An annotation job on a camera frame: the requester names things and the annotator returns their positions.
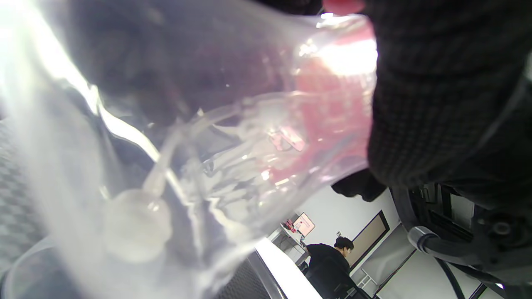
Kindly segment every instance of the gray mesh surface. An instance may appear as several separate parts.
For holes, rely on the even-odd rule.
[[[42,239],[15,153],[6,121],[0,121],[0,276]]]
[[[215,299],[270,299],[270,296],[250,263],[245,261]]]

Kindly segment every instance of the computer screen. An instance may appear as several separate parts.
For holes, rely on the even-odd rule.
[[[299,230],[303,237],[306,237],[316,226],[312,223],[312,220],[303,213],[296,221],[294,221],[294,227]]]

